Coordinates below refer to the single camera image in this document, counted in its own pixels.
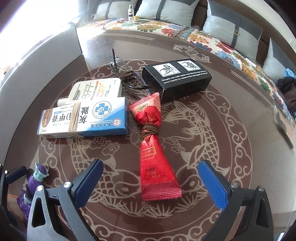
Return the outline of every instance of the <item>flower pattern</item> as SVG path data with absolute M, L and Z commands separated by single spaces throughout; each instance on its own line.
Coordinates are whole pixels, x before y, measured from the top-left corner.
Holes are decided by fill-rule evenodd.
M 158 20 L 139 19 L 132 23 L 128 22 L 127 18 L 107 19 L 100 21 L 91 21 L 81 28 L 89 28 L 92 31 L 94 28 L 105 30 L 132 30 L 143 31 L 153 34 L 159 34 L 167 37 L 176 38 L 184 42 L 193 44 L 197 47 L 205 49 L 216 56 L 226 60 L 236 68 L 244 72 L 248 77 L 260 85 L 270 97 L 280 106 L 291 124 L 295 126 L 295 121 L 278 93 L 278 89 L 270 78 L 264 73 L 259 65 L 254 66 L 246 60 L 246 57 L 241 53 L 231 48 L 227 44 L 215 39 L 206 33 L 203 33 L 199 27 L 182 27 L 173 23 L 166 23 Z
M 237 60 L 230 54 L 227 54 L 223 51 L 218 51 L 217 53 L 215 53 L 218 57 L 226 60 L 228 63 L 231 63 L 234 67 L 237 67 L 239 69 L 239 63 L 237 62 Z

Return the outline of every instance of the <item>black box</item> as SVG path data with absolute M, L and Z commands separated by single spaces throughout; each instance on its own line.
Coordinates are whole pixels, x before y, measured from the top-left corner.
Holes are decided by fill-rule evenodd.
M 142 77 L 161 104 L 204 91 L 212 75 L 191 58 L 144 66 Z

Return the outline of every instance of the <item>red candy wrapper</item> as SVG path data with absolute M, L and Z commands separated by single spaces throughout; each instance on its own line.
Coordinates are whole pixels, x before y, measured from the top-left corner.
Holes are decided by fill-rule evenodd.
M 182 190 L 157 135 L 162 121 L 159 93 L 137 101 L 129 109 L 133 117 L 144 126 L 140 149 L 142 199 L 148 201 L 181 197 Z

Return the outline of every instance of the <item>round table pattern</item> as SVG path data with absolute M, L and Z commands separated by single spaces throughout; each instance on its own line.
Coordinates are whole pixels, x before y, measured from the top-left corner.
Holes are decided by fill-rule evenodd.
M 143 66 L 153 63 L 157 61 L 126 61 L 139 73 Z M 108 65 L 96 68 L 73 81 L 57 100 L 67 97 L 77 81 L 109 77 L 115 74 Z M 142 91 L 136 93 L 145 96 Z M 129 105 L 135 102 L 125 88 L 123 96 Z M 201 240 L 221 209 L 213 205 L 198 176 L 196 167 L 200 160 L 209 160 L 229 182 L 236 181 L 244 188 L 250 185 L 252 153 L 245 127 L 229 101 L 211 84 L 204 92 L 162 105 L 162 115 L 159 137 L 182 188 L 182 198 L 178 199 L 142 201 L 141 126 L 130 113 L 126 136 L 40 138 L 39 160 L 45 160 L 43 164 L 50 173 L 46 187 L 72 181 L 94 158 L 104 162 L 104 173 L 87 205 L 81 208 L 100 240 Z M 60 207 L 58 213 L 67 225 Z

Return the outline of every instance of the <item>silver screw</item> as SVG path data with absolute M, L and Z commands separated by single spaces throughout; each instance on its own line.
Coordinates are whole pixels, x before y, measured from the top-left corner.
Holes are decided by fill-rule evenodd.
M 42 185 L 38 186 L 36 190 L 39 191 L 39 192 L 42 191 L 43 190 L 43 186 Z
M 71 186 L 71 182 L 65 182 L 64 183 L 64 188 L 68 188 L 68 187 L 70 187 Z
M 232 182 L 230 183 L 230 185 L 233 187 L 233 188 L 238 188 L 239 185 L 236 183 L 236 182 Z
M 263 186 L 259 186 L 258 189 L 261 191 L 261 192 L 264 192 L 265 191 L 265 188 Z

